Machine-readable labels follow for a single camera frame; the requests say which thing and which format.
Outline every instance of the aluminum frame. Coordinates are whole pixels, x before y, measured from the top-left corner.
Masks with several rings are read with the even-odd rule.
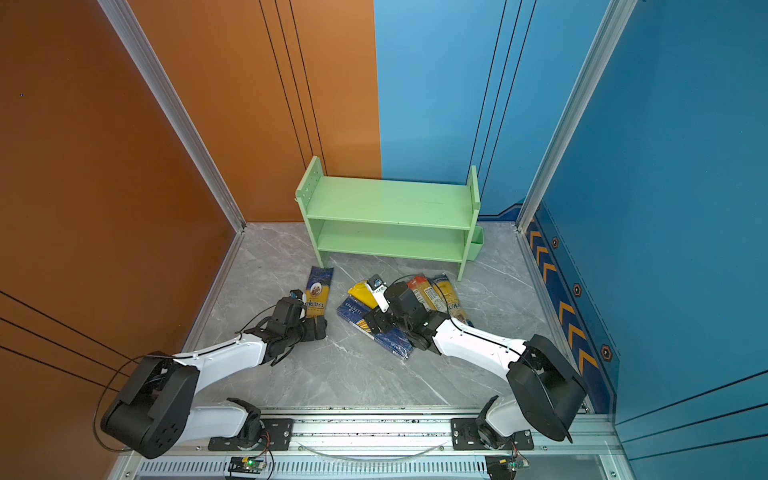
[[[578,122],[587,108],[587,104],[592,98],[594,89],[598,86],[600,77],[605,70],[605,66],[614,53],[616,44],[627,26],[630,15],[634,10],[637,0],[611,0],[605,11],[603,20],[598,28],[598,33],[594,36],[592,46],[589,48],[584,65],[581,67],[568,103],[565,104],[563,115],[560,117],[558,126],[552,134],[549,146],[541,159],[536,175],[534,176],[531,188],[525,196],[525,202],[518,215],[518,230],[525,231],[533,218],[534,212],[538,207],[544,193],[552,180],[552,176],[558,169],[560,160],[563,158],[565,149],[571,142]]]
[[[263,417],[294,419],[293,437],[287,452],[274,452],[276,461],[308,462],[333,456],[356,456],[364,451],[366,457],[405,457],[421,454],[413,461],[424,460],[451,462],[466,457],[494,455],[488,450],[455,451],[451,448],[452,418],[475,418],[478,410],[462,409],[461,413],[450,409],[329,409],[325,413],[310,409],[285,409],[264,411]],[[574,443],[555,442],[538,432],[532,432],[534,450],[524,452],[526,457],[546,455],[599,455],[607,478],[633,480],[631,469],[624,456],[613,425],[607,415],[579,414],[571,426]],[[188,461],[205,459],[221,462],[240,451],[209,452],[205,444],[188,442],[173,447],[166,456],[169,459],[185,458]],[[110,480],[131,478],[141,470],[145,462],[152,462],[140,455],[123,454],[110,475]]]
[[[245,218],[127,0],[98,2],[232,228],[242,232]]]
[[[230,248],[227,250],[227,254],[224,256],[224,260],[219,266],[219,271],[216,273],[216,278],[214,278],[214,282],[210,285],[210,290],[208,290],[208,294],[205,296],[203,305],[197,313],[194,323],[192,323],[190,332],[187,334],[187,339],[184,341],[184,347],[181,349],[182,352],[194,350],[197,342],[200,340],[200,335],[202,335],[203,329],[205,329],[205,326],[208,323],[210,312],[214,309],[216,299],[219,297],[219,292],[221,292],[221,289],[224,286],[224,281],[227,279],[227,275],[232,268],[235,256],[237,255],[238,250],[240,250],[240,245],[242,244],[244,237],[244,231],[235,232],[232,243],[230,243]]]

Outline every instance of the blue spaghetti box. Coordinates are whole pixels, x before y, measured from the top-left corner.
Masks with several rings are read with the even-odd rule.
[[[344,303],[339,305],[339,308],[337,308],[336,311],[344,319],[348,320],[357,328],[361,329],[366,335],[371,337],[374,342],[383,346],[399,358],[407,360],[408,356],[413,351],[413,345],[411,345],[408,337],[398,328],[394,328],[387,333],[371,334],[370,327],[368,327],[368,324],[363,319],[371,309],[363,302],[357,300],[357,298],[351,295],[348,296],[346,300],[344,300]]]

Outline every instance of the black line stripe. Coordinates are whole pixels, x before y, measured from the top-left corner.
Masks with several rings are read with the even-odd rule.
[[[293,17],[293,30],[296,32],[296,42],[299,44],[299,56],[301,57],[301,67],[304,70],[304,80],[306,81],[306,91],[310,94],[310,107],[312,108],[312,116],[315,119],[315,131],[317,132],[317,141],[320,142],[320,154],[323,156],[320,160],[323,163],[323,168],[328,173],[328,167],[326,166],[326,154],[323,152],[323,139],[320,137],[320,129],[317,124],[317,114],[315,113],[315,104],[312,101],[312,90],[310,89],[310,78],[306,74],[306,65],[304,64],[304,53],[301,51],[301,40],[299,40],[299,28],[296,26],[296,16],[293,14],[293,2],[288,0],[290,5],[290,15]]]
[[[520,5],[518,6],[518,14],[517,16],[515,16],[515,25],[512,27],[512,36],[509,38],[509,46],[507,47],[507,57],[504,60],[504,67],[502,68],[502,79],[498,81],[498,90],[496,90],[496,99],[493,101],[493,110],[491,111],[491,121],[488,123],[488,131],[485,132],[485,143],[482,146],[482,153],[480,154],[480,165],[478,165],[478,176],[482,174],[482,161],[483,161],[483,157],[485,156],[485,148],[488,146],[488,137],[491,135],[491,128],[493,128],[493,118],[496,115],[496,105],[498,104],[498,94],[501,93],[502,84],[504,84],[504,74],[507,72],[507,62],[509,61],[509,52],[512,50],[512,41],[515,40],[515,32],[518,29],[518,20],[520,19],[520,9],[522,8],[522,6],[523,6],[523,0],[520,0]]]
[[[525,29],[525,37],[523,37],[523,45],[520,47],[520,55],[518,55],[518,64],[515,67],[515,74],[512,75],[512,85],[509,86],[509,93],[507,94],[507,104],[504,106],[504,113],[502,114],[502,122],[498,126],[498,133],[496,134],[496,142],[493,144],[493,152],[491,152],[491,160],[488,162],[488,173],[485,175],[485,181],[482,183],[482,191],[480,192],[480,200],[485,193],[485,186],[488,185],[488,177],[491,176],[491,166],[493,165],[493,156],[496,154],[496,145],[498,145],[498,137],[502,134],[502,127],[504,126],[504,117],[507,115],[507,107],[509,106],[509,98],[512,96],[512,88],[515,87],[515,79],[518,77],[518,69],[520,68],[520,59],[523,58],[523,50],[525,50],[525,41],[528,40],[528,31],[531,30],[531,21],[533,20],[533,13],[536,12],[536,3],[538,0],[534,0],[533,8],[531,9],[531,17],[528,19],[528,27]]]
[[[642,457],[627,458],[628,461],[642,460],[643,458],[661,457],[662,455],[669,455],[671,453],[689,452],[691,450],[705,449],[707,447],[717,447],[718,445],[727,445],[729,443],[745,442],[746,440],[761,439],[768,437],[768,433],[761,433],[759,435],[752,435],[750,437],[742,437],[741,439],[726,440],[725,442],[709,443],[707,445],[699,445],[697,447],[688,447],[687,449],[673,450],[671,452],[654,453],[653,455],[645,455]]]
[[[80,375],[78,375],[77,373],[72,373],[72,372],[70,372],[69,370],[64,370],[64,369],[62,369],[62,368],[59,368],[59,367],[57,367],[57,366],[55,366],[55,365],[51,365],[50,363],[47,363],[47,362],[43,362],[42,360],[38,360],[38,359],[36,359],[36,358],[34,358],[34,357],[30,357],[29,355],[25,355],[24,353],[21,353],[21,352],[17,352],[16,350],[13,350],[13,349],[9,349],[7,346],[3,346],[3,345],[0,345],[0,349],[3,349],[3,350],[8,350],[10,353],[15,353],[16,355],[19,355],[19,356],[23,356],[24,358],[26,358],[26,359],[30,359],[30,360],[32,360],[33,362],[37,362],[37,363],[41,363],[41,364],[43,364],[43,365],[49,366],[49,367],[51,367],[52,369],[56,369],[56,370],[58,370],[59,372],[64,372],[64,373],[68,373],[69,375],[72,375],[72,376],[76,376],[76,377],[78,377],[79,379],[83,379],[83,380],[85,380],[86,382],[90,382],[90,383],[93,383],[94,385],[103,386],[104,388],[109,388],[109,389],[110,389],[110,390],[112,390],[113,392],[117,392],[117,391],[118,391],[118,390],[115,390],[115,389],[113,389],[112,387],[107,387],[107,386],[106,386],[105,384],[103,384],[103,383],[95,382],[94,380],[91,380],[91,379],[87,379],[87,378],[85,378],[84,376],[80,376]]]
[[[286,85],[283,83],[283,74],[280,73],[280,64],[277,63],[277,53],[275,53],[275,44],[272,43],[272,35],[270,34],[270,26],[266,24],[266,15],[264,14],[264,5],[259,0],[259,7],[261,8],[261,17],[264,19],[264,28],[266,28],[266,36],[270,39],[270,47],[272,47],[272,56],[275,58],[275,66],[277,67],[277,75],[280,77],[280,84],[283,86],[283,95],[286,97],[286,106],[288,107],[288,115],[290,115],[290,123],[293,124],[293,133],[296,135],[296,145],[299,146],[299,155],[301,155],[301,164],[306,170],[306,162],[304,161],[304,151],[301,149],[301,142],[299,142],[299,131],[296,129],[296,122],[293,120],[293,112],[290,110],[290,103],[288,102],[288,92],[286,92]]]
[[[512,204],[509,207],[506,207],[504,210],[502,210],[501,213],[496,214],[496,215],[486,214],[486,215],[478,215],[478,217],[500,217],[501,215],[506,214],[511,209],[513,209],[515,207],[518,207],[518,206],[522,207],[522,204]]]
[[[306,126],[306,116],[304,115],[304,106],[301,105],[301,94],[299,93],[299,84],[296,82],[296,73],[293,71],[293,62],[290,59],[290,50],[288,49],[288,41],[286,40],[286,31],[283,29],[283,19],[280,17],[280,8],[277,6],[277,0],[275,0],[275,10],[277,10],[277,21],[280,23],[280,31],[283,33],[283,44],[286,46],[286,55],[288,55],[288,65],[290,66],[290,74],[293,77],[293,86],[296,89],[296,98],[299,100],[299,110],[301,111],[301,120],[304,122],[304,131],[306,132],[306,140],[310,143],[310,155],[313,154],[312,138],[310,137],[310,129]]]
[[[755,406],[747,407],[745,409],[736,410],[734,412],[724,413],[722,415],[715,415],[714,417],[710,417],[708,419],[697,420],[696,422],[686,423],[685,425],[680,425],[678,427],[672,427],[671,429],[662,430],[660,432],[649,433],[648,435],[642,435],[642,436],[637,437],[635,439],[622,440],[621,443],[634,442],[635,440],[646,439],[646,438],[652,437],[654,435],[660,435],[662,433],[672,432],[673,430],[684,429],[686,427],[690,427],[690,426],[693,426],[693,425],[698,425],[700,423],[709,422],[710,420],[722,419],[723,417],[728,417],[728,416],[736,415],[736,414],[739,414],[739,413],[749,412],[750,410],[761,409],[764,406],[768,406],[768,402],[761,403],[760,405],[755,405]]]
[[[71,331],[73,331],[73,332],[77,333],[78,335],[80,335],[80,336],[84,336],[85,338],[89,339],[90,341],[92,341],[92,342],[94,342],[94,343],[97,343],[97,344],[99,344],[99,345],[103,346],[105,349],[107,349],[107,350],[109,350],[109,351],[111,351],[111,352],[117,353],[119,356],[123,357],[124,359],[129,359],[129,360],[131,359],[131,358],[130,358],[130,356],[127,356],[127,355],[123,355],[122,353],[118,352],[117,350],[115,350],[115,349],[113,349],[113,348],[111,348],[111,347],[108,347],[108,346],[106,346],[105,344],[103,344],[103,343],[99,342],[99,341],[98,341],[98,340],[96,340],[95,338],[93,338],[93,337],[90,337],[90,336],[88,336],[88,335],[85,335],[83,332],[81,332],[81,331],[79,331],[79,330],[77,330],[77,329],[75,329],[75,328],[73,328],[73,327],[71,327],[71,326],[67,325],[66,323],[64,323],[64,322],[62,322],[62,321],[60,321],[60,320],[56,320],[54,317],[52,317],[52,316],[48,315],[47,313],[43,313],[43,312],[41,312],[40,310],[38,310],[38,309],[34,308],[32,305],[29,305],[28,303],[24,303],[24,302],[22,302],[21,300],[19,300],[19,299],[18,299],[18,298],[16,298],[15,296],[13,296],[13,295],[8,295],[6,292],[3,292],[2,290],[0,290],[0,293],[2,293],[3,295],[7,296],[9,299],[13,300],[13,301],[14,301],[14,302],[16,302],[16,303],[19,303],[19,304],[21,304],[21,305],[23,305],[23,306],[26,306],[27,308],[29,308],[29,309],[30,309],[30,310],[32,310],[33,312],[39,313],[40,315],[43,315],[45,318],[47,318],[47,319],[49,319],[49,320],[52,320],[52,321],[54,321],[54,322],[58,323],[59,325],[63,326],[64,328],[70,329]]]
[[[89,359],[89,360],[91,360],[93,363],[98,363],[98,364],[99,364],[99,365],[101,365],[101,366],[107,367],[108,369],[110,369],[110,370],[111,370],[111,371],[113,371],[113,372],[118,372],[116,369],[113,369],[112,367],[110,367],[110,366],[109,366],[109,365],[107,365],[106,363],[101,363],[101,362],[99,362],[99,361],[98,361],[98,360],[96,360],[96,359],[92,359],[90,356],[87,356],[87,355],[83,355],[83,354],[82,354],[82,353],[80,353],[80,352],[76,352],[75,350],[73,350],[73,349],[71,349],[71,348],[69,348],[69,347],[67,347],[67,346],[64,346],[64,345],[62,345],[62,344],[60,344],[60,343],[58,343],[58,342],[55,342],[55,341],[53,341],[53,340],[51,340],[51,339],[49,339],[49,338],[47,338],[47,337],[44,337],[43,335],[40,335],[39,333],[35,333],[35,332],[31,331],[30,329],[26,329],[26,328],[24,328],[24,327],[23,327],[23,326],[21,326],[21,325],[17,325],[16,323],[13,323],[11,320],[8,320],[8,319],[4,319],[4,318],[3,318],[3,317],[1,317],[1,316],[0,316],[0,320],[2,320],[3,322],[6,322],[6,323],[8,323],[9,325],[13,325],[13,326],[15,326],[15,327],[16,327],[16,328],[18,328],[18,329],[24,330],[24,331],[25,331],[25,332],[27,332],[27,333],[31,333],[32,335],[34,335],[34,336],[36,336],[36,337],[38,337],[38,338],[41,338],[41,339],[45,340],[46,342],[50,342],[50,343],[53,343],[53,344],[54,344],[54,345],[56,345],[56,346],[60,346],[62,349],[65,349],[65,350],[67,350],[68,352],[72,352],[72,353],[74,353],[75,355],[79,355],[79,356],[83,357],[84,359]],[[123,376],[128,376],[128,375],[126,375],[126,374],[125,374],[125,373],[123,373],[123,372],[118,372],[118,373],[120,373],[120,374],[121,374],[121,375],[123,375]]]
[[[480,123],[482,121],[482,111],[485,109],[485,98],[488,97],[488,86],[491,84],[491,72],[493,72],[493,61],[496,59],[496,49],[498,48],[498,38],[502,35],[502,24],[504,23],[504,12],[507,11],[507,0],[504,0],[504,8],[502,8],[502,19],[498,23],[498,33],[496,34],[496,43],[493,45],[493,56],[491,56],[491,67],[488,69],[488,80],[485,81],[485,93],[482,96],[482,105],[480,106],[480,118],[478,118],[478,128],[475,131],[475,141],[472,142],[472,153],[469,155],[469,166],[467,167],[467,178],[469,178],[469,171],[472,169],[472,159],[475,156],[475,146],[478,143],[478,135],[480,134]]]
[[[660,410],[668,409],[668,408],[670,408],[670,407],[672,407],[672,406],[675,406],[675,405],[680,405],[681,403],[683,403],[683,402],[687,402],[688,400],[697,399],[697,398],[699,398],[700,396],[705,396],[705,395],[707,395],[707,394],[710,394],[710,393],[712,393],[712,392],[716,392],[717,390],[725,389],[725,388],[727,388],[727,387],[729,387],[729,386],[734,386],[734,385],[736,385],[737,383],[745,382],[745,381],[747,381],[747,380],[749,380],[749,379],[753,379],[753,378],[755,378],[755,377],[757,377],[757,376],[765,375],[766,373],[768,373],[768,370],[763,370],[762,372],[758,372],[758,373],[755,373],[755,374],[753,374],[753,375],[750,375],[750,376],[745,376],[745,377],[744,377],[744,378],[742,378],[742,379],[738,379],[738,380],[735,380],[735,381],[733,381],[733,382],[731,382],[731,383],[726,383],[725,385],[721,385],[721,386],[719,386],[719,387],[716,387],[716,388],[714,388],[714,389],[711,389],[711,390],[707,390],[706,392],[702,392],[702,393],[699,393],[699,394],[697,394],[697,395],[694,395],[694,396],[690,396],[690,397],[688,397],[688,398],[686,398],[686,399],[678,400],[678,401],[677,401],[677,402],[675,402],[675,403],[670,403],[670,404],[669,404],[669,405],[667,405],[667,406],[659,407],[658,409],[655,409],[655,410],[651,410],[650,412],[645,412],[645,413],[642,413],[642,414],[640,414],[640,415],[637,415],[637,416],[634,416],[634,417],[632,417],[631,419],[622,420],[622,421],[618,422],[616,425],[621,425],[622,423],[631,422],[632,420],[636,420],[636,419],[639,419],[640,417],[645,417],[646,415],[650,415],[651,413],[656,413],[656,412],[659,412]]]

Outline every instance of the shelf board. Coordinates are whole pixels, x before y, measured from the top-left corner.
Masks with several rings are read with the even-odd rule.
[[[472,228],[472,215],[466,185],[344,177],[320,178],[306,212],[320,220],[457,230]]]
[[[464,235],[452,229],[327,220],[318,236],[317,249],[461,263]]]

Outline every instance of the orange wall panel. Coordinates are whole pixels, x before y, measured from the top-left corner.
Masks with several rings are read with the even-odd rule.
[[[294,53],[291,35],[288,47],[291,58],[303,56],[326,174],[381,178],[373,0],[279,0],[278,6],[288,13],[293,7],[301,50]]]
[[[130,5],[246,220],[301,220],[313,155],[381,177],[372,0]]]
[[[301,220],[311,154],[296,142],[259,2],[130,3],[246,220]]]
[[[0,290],[126,355],[178,351],[234,233],[120,39],[96,0],[9,0],[0,54]],[[5,296],[0,317],[124,361]],[[0,346],[112,375],[4,321]],[[45,445],[57,478],[104,477],[101,387],[7,350],[0,362],[3,478],[40,476],[29,466]]]

